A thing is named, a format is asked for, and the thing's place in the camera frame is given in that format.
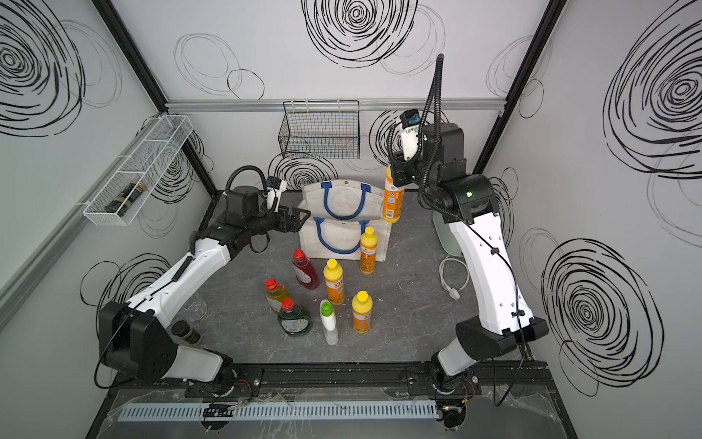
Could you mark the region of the white canvas bag blue handles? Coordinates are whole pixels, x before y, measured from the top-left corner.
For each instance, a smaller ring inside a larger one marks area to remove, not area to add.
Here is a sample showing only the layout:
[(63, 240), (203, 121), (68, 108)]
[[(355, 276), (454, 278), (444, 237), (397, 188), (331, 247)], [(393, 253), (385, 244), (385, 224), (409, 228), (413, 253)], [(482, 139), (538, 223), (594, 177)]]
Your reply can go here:
[(376, 260), (387, 260), (392, 224), (382, 214), (384, 191), (371, 184), (337, 179), (303, 187), (299, 207), (311, 213), (300, 237), (310, 258), (359, 260), (361, 237), (372, 228), (378, 237)]

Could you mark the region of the orange soap bottle front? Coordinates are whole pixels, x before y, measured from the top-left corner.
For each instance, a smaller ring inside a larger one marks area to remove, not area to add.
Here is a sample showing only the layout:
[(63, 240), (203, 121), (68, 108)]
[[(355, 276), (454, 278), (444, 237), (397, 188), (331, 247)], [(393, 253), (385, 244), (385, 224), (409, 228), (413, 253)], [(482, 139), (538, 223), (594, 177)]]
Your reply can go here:
[(359, 291), (352, 301), (354, 330), (365, 334), (370, 329), (373, 300), (367, 291)]

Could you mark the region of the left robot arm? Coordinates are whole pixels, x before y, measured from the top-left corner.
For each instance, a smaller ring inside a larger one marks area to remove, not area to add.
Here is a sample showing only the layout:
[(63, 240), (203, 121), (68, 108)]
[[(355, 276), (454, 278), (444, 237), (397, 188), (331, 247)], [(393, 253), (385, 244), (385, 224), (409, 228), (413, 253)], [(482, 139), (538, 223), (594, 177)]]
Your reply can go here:
[[(234, 187), (234, 179), (246, 171), (259, 175), (261, 185)], [(226, 393), (237, 383), (230, 357), (178, 344), (167, 330), (183, 305), (211, 276), (250, 247), (253, 237), (303, 228), (311, 213), (283, 205), (286, 187), (284, 180), (265, 177), (257, 166), (236, 169), (190, 235), (186, 254), (139, 293), (100, 307), (98, 364), (116, 371), (113, 387), (184, 380), (217, 385), (220, 393)]]

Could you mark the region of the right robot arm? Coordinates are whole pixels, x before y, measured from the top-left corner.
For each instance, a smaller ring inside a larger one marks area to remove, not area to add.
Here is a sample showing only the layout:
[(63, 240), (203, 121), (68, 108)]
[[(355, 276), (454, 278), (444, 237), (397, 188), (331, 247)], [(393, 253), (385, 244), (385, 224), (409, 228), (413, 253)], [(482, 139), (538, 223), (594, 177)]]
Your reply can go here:
[(528, 354), (530, 342), (548, 335), (548, 324), (534, 316), (517, 284), (491, 181), (467, 173), (464, 132), (442, 120), (443, 71), (438, 55), (423, 110), (400, 115), (401, 150), (387, 150), (395, 185), (416, 186), (420, 205), (442, 216), (475, 289), (477, 316), (458, 323), (454, 339), (431, 360), (436, 391), (450, 394), (478, 362), (515, 350)]

